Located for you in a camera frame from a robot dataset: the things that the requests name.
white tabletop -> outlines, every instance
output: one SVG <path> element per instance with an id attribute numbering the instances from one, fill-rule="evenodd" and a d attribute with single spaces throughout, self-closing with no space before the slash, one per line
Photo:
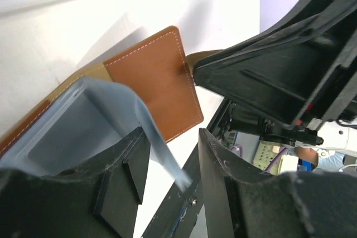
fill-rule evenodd
<path id="1" fill-rule="evenodd" d="M 166 28 L 186 54 L 226 48 L 259 32 L 259 0 L 66 0 L 0 16 L 0 135 L 79 67 Z M 196 88 L 205 120 L 169 143 L 181 166 L 222 97 Z M 134 237 L 141 237 L 173 181 L 150 161 Z"/>

purple cable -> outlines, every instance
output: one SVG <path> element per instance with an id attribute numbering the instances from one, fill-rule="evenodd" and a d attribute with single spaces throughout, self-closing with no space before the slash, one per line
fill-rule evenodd
<path id="1" fill-rule="evenodd" d="M 282 155 L 287 151 L 288 148 L 283 148 L 275 157 L 274 159 L 270 162 L 270 164 L 266 168 L 266 172 L 270 171 L 272 167 L 278 162 L 278 160 L 282 157 Z"/>
<path id="2" fill-rule="evenodd" d="M 239 152 L 239 157 L 242 158 L 243 157 L 243 147 L 240 144 L 234 145 L 231 147 L 230 149 L 231 152 L 235 153 L 237 155 L 237 152 Z"/>

